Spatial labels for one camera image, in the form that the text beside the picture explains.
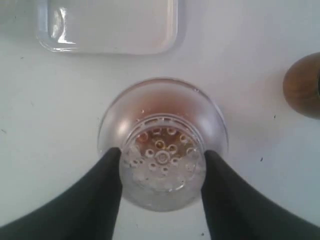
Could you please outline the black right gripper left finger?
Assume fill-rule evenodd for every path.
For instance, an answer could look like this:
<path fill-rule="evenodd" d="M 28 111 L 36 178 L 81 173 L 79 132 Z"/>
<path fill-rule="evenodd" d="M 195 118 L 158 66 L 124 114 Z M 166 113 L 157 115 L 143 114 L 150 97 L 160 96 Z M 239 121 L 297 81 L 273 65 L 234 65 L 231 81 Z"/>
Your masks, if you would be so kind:
<path fill-rule="evenodd" d="M 110 148 L 74 185 L 0 228 L 2 240 L 111 240 L 123 186 L 121 152 Z"/>

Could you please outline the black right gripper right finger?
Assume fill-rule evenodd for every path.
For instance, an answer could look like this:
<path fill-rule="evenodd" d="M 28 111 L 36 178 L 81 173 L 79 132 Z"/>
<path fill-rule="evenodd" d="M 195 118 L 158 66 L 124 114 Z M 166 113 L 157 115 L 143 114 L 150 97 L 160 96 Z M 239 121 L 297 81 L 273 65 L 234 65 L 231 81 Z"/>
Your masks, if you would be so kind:
<path fill-rule="evenodd" d="M 213 151 L 201 198 L 212 240 L 318 240 L 320 228 L 254 189 Z"/>

